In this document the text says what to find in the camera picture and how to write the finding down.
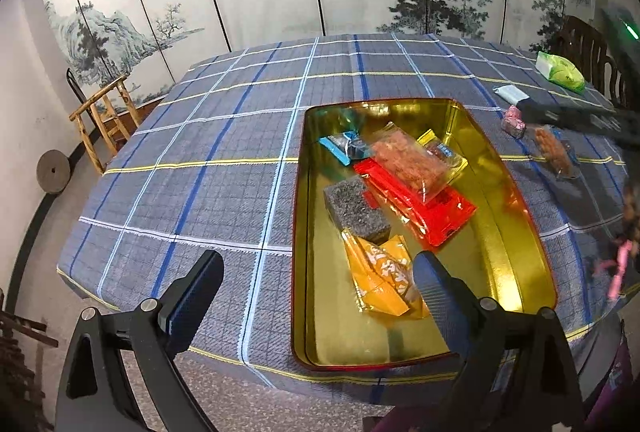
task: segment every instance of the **green tissue package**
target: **green tissue package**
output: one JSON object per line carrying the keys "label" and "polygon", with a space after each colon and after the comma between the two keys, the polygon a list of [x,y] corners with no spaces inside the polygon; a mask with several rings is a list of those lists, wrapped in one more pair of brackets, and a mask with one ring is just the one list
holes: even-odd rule
{"label": "green tissue package", "polygon": [[538,69],[549,82],[558,84],[575,93],[582,93],[584,91],[584,77],[582,73],[580,73],[580,70],[577,69],[575,64],[569,59],[559,55],[549,55],[548,53],[540,51],[538,52],[538,59],[536,60],[536,69]]}

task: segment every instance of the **white wall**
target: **white wall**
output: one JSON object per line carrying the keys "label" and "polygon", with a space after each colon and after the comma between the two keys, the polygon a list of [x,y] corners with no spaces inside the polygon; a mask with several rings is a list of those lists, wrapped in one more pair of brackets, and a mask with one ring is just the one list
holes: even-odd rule
{"label": "white wall", "polygon": [[36,164],[80,142],[68,114],[79,104],[42,0],[0,0],[0,287],[6,292],[24,233],[44,192]]}

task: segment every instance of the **gold tray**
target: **gold tray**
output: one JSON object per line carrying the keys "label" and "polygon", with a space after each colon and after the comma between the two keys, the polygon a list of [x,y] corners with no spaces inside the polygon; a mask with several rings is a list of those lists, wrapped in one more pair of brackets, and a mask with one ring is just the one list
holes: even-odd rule
{"label": "gold tray", "polygon": [[[448,352],[431,317],[411,320],[361,313],[340,232],[322,190],[354,174],[318,139],[354,127],[367,135],[393,122],[418,138],[433,129],[469,165],[453,186],[478,209],[436,250],[476,297],[493,297],[508,311],[555,307],[556,289],[527,206],[482,129],[450,99],[391,99],[318,106],[306,111],[294,210],[292,351],[305,367],[338,370],[404,365]],[[383,207],[391,235],[402,234],[410,255],[422,247]]]}

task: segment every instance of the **blue gripper pad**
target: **blue gripper pad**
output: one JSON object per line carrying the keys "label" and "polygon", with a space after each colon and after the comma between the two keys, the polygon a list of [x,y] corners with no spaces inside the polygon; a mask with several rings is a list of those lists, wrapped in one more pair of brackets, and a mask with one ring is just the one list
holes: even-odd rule
{"label": "blue gripper pad", "polygon": [[222,256],[206,250],[186,276],[173,281],[159,302],[158,325],[166,335],[167,355],[186,351],[224,277]]}
{"label": "blue gripper pad", "polygon": [[449,350],[466,358],[471,345],[469,313],[476,302],[471,290],[450,276],[431,252],[415,256],[414,282]]}

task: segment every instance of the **table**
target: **table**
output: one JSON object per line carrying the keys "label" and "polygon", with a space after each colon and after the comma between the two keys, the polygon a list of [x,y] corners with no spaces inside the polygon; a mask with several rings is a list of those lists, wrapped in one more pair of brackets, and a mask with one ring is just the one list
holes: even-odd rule
{"label": "table", "polygon": [[[605,138],[567,131],[580,178],[556,181],[533,141],[500,129],[513,83],[535,101],[601,106],[545,80],[535,55],[478,40],[341,35],[237,51],[190,69],[111,162],[65,245],[59,274],[85,297],[132,309],[220,251],[225,281],[190,354],[236,378],[302,394],[385,404],[436,401],[456,358],[384,371],[318,373],[290,353],[292,199],[303,112],[380,98],[462,102],[506,162],[540,231],[574,351],[607,311],[593,275],[619,231],[625,167]],[[629,271],[631,295],[640,280]]]}

